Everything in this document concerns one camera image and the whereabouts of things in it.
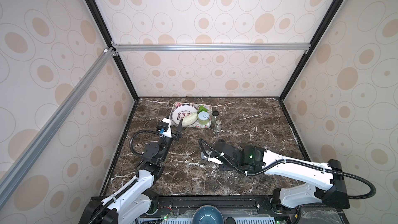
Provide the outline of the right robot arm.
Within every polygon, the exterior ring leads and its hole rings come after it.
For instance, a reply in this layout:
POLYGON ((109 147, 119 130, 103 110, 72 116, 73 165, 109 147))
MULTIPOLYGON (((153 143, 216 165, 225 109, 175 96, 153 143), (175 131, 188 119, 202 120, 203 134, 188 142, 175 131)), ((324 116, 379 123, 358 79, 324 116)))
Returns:
POLYGON ((322 203, 339 209, 349 209, 350 200, 364 200, 376 195, 376 187, 367 179, 346 173, 338 160, 316 163, 282 156, 257 146, 240 150, 219 140, 214 146, 199 139, 203 159, 218 164, 220 170, 235 171, 246 177, 278 175, 302 182, 292 188, 276 188, 273 191, 273 208, 295 208, 302 204, 322 203), (345 178, 351 178, 368 186, 362 195, 349 195, 345 178))

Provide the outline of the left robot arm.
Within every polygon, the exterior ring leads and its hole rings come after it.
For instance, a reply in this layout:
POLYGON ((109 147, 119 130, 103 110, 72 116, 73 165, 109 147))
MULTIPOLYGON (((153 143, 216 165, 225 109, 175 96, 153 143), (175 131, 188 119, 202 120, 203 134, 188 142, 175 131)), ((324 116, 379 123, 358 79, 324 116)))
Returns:
POLYGON ((131 152, 142 159, 135 176, 118 191, 102 200, 90 200, 80 219, 81 224, 131 224, 153 206, 156 196, 149 189, 161 177, 172 143, 182 136, 182 120, 172 132, 172 121, 164 118, 155 131, 139 130, 129 142, 131 152), (147 143, 142 153, 134 149, 134 139, 142 134, 154 134, 157 142, 147 143))

